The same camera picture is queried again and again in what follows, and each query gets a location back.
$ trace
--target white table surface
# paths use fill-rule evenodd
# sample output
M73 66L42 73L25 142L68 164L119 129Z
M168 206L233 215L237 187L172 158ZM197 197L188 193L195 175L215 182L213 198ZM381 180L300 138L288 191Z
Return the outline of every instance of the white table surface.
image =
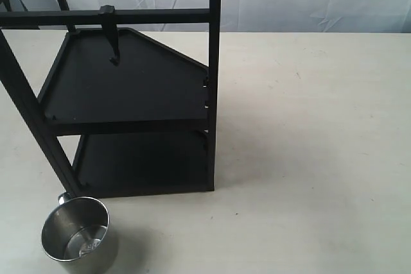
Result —
M37 93L64 31L4 33ZM149 35L207 61L206 33ZM104 200L111 273L411 273L411 35L223 33L220 59L216 191ZM39 241L63 188L0 108L0 273L63 273Z

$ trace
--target metal cup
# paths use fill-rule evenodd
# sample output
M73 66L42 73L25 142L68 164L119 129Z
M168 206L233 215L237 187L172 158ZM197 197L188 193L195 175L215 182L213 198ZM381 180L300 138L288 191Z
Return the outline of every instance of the metal cup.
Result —
M60 205L41 231L47 256L73 274L107 271L118 251L107 208L91 197L69 199L68 194L63 194L58 201Z

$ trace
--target black shelf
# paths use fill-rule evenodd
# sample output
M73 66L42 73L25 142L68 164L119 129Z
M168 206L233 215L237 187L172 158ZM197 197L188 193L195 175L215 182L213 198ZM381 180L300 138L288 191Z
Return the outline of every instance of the black shelf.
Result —
M206 144L202 132L84 135L74 175L97 198L209 191Z
M119 30L121 63L101 30L68 33L39 94L56 135L207 128L207 67Z

